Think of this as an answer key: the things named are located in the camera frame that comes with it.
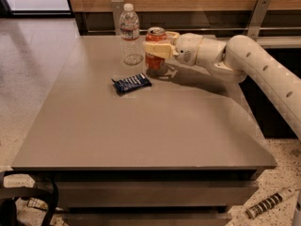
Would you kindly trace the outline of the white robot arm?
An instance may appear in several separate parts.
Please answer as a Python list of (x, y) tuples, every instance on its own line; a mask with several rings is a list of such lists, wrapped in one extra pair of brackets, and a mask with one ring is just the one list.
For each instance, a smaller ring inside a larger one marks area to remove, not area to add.
[(301, 139), (301, 79), (250, 37), (237, 35), (220, 41), (169, 32), (163, 40), (146, 40), (144, 50), (152, 56), (203, 67), (224, 81), (240, 83), (249, 76)]

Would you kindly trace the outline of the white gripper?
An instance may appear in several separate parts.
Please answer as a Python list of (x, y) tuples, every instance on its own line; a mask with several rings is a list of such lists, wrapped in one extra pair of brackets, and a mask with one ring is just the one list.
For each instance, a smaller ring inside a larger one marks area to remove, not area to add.
[(148, 55), (169, 59), (175, 59), (181, 64), (193, 66), (196, 63), (198, 48), (203, 37), (197, 34), (167, 31), (167, 39), (170, 41), (145, 41), (143, 43)]

